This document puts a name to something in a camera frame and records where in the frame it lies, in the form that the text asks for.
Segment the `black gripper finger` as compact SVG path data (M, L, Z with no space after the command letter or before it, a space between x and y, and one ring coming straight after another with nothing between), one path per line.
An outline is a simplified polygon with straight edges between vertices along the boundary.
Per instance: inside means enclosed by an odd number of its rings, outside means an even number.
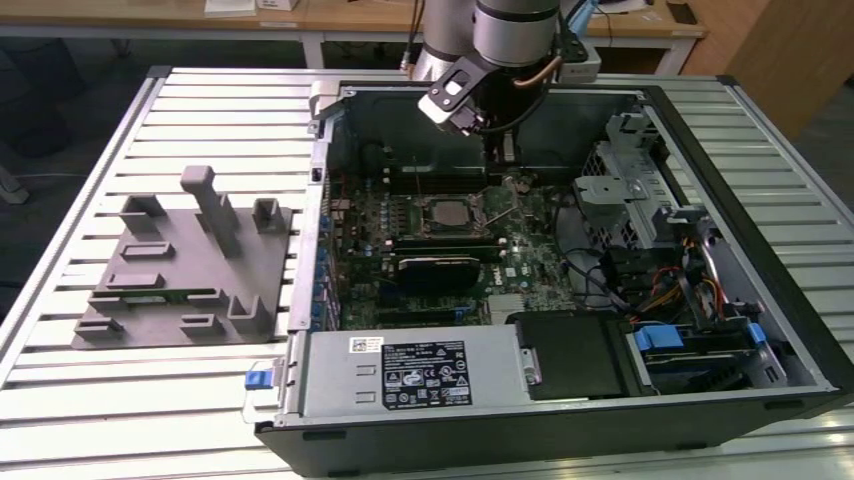
M519 129L483 137L484 170L490 176L515 172L520 167Z

